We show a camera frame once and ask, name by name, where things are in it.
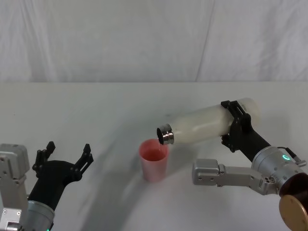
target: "white bottle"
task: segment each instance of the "white bottle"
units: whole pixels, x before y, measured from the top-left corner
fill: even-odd
[[[252,126],[259,123],[260,111],[250,98],[238,103],[251,116]],[[211,106],[175,118],[157,129],[161,144],[193,143],[228,134],[233,122],[231,113],[221,105]]]

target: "white backdrop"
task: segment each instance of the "white backdrop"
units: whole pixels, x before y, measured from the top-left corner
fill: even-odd
[[[308,79],[306,0],[1,0],[0,81]]]

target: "white tabletop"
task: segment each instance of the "white tabletop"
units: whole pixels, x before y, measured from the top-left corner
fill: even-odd
[[[249,167],[220,138],[172,146],[168,176],[141,177],[139,144],[178,113],[251,97],[261,109],[256,131],[270,144],[308,159],[307,83],[1,84],[0,142],[23,144],[32,166],[36,150],[54,141],[50,160],[76,162],[85,143],[93,164],[67,186],[56,208],[54,231],[286,231],[279,196],[249,188],[195,186],[195,158]],[[27,174],[29,193],[36,182]]]

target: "pink cup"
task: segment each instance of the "pink cup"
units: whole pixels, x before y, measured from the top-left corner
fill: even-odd
[[[148,182],[158,182],[166,177],[169,149],[158,139],[144,141],[139,147],[143,177]]]

